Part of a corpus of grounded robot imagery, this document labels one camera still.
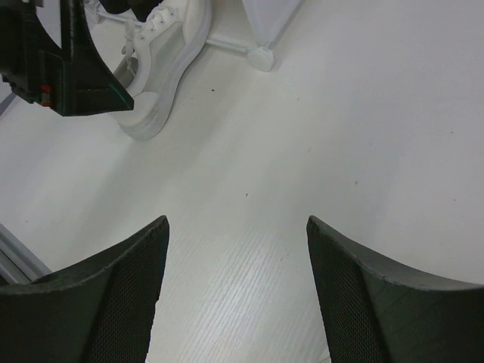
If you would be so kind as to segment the white sneaker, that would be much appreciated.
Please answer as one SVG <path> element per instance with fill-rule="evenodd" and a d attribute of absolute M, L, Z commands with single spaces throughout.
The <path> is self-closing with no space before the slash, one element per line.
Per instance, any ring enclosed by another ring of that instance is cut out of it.
<path fill-rule="evenodd" d="M 205 45 L 211 19 L 210 1 L 162 1 L 142 26 L 125 22 L 123 59 L 114 76 L 132 96 L 134 109 L 111 116 L 128 136 L 148 140 L 165 126 L 179 81 Z"/>

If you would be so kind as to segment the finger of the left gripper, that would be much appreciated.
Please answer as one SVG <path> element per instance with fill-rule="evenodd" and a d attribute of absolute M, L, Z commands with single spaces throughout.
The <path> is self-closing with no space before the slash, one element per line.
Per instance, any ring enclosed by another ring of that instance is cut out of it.
<path fill-rule="evenodd" d="M 134 100 L 92 41 L 82 1 L 60 2 L 62 77 L 60 114 L 91 116 L 134 109 Z"/>

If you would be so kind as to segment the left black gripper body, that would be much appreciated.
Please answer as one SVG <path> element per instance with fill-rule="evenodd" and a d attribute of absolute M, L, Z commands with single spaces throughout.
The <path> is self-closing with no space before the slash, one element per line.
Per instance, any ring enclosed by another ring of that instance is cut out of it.
<path fill-rule="evenodd" d="M 66 113 L 65 1 L 1 2 L 1 81 L 30 104 Z"/>

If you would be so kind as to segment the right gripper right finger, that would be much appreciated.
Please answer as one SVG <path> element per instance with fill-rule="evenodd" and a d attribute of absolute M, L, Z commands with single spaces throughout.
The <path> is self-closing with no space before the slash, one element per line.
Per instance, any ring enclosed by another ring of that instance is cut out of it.
<path fill-rule="evenodd" d="M 395 261 L 310 216 L 328 362 L 481 362 L 483 286 Z"/>

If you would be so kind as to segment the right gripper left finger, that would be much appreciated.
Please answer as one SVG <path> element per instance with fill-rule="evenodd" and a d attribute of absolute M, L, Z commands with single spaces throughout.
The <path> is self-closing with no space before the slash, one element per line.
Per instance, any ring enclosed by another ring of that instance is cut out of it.
<path fill-rule="evenodd" d="M 1 278 L 1 360 L 146 361 L 168 246 L 161 216 L 30 284 Z"/>

